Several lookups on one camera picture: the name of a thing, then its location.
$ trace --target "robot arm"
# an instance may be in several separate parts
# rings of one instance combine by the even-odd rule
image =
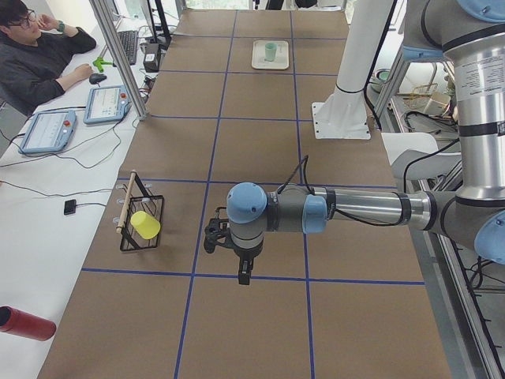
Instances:
[[[409,224],[505,264],[505,2],[410,0],[405,35],[409,60],[445,56],[454,63],[462,188],[456,193],[406,194],[288,185],[267,193],[241,183],[229,192],[229,219],[220,219],[218,208],[204,243],[208,253],[216,246],[234,250],[240,258],[240,284],[249,284],[265,232],[316,233],[334,219]]]

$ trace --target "yellow cup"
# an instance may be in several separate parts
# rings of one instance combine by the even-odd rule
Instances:
[[[154,238],[161,229],[159,221],[144,211],[133,213],[129,222],[143,239]]]

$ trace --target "blue and white device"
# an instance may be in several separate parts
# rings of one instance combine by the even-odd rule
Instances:
[[[84,112],[85,124],[120,121],[130,109],[129,95],[124,85],[92,88]]]
[[[69,142],[76,125],[76,112],[39,112],[33,115],[20,144],[21,154],[60,152]]]

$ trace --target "red can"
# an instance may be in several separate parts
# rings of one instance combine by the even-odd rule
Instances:
[[[2,306],[0,307],[0,332],[45,341],[56,333],[56,324],[10,306]]]

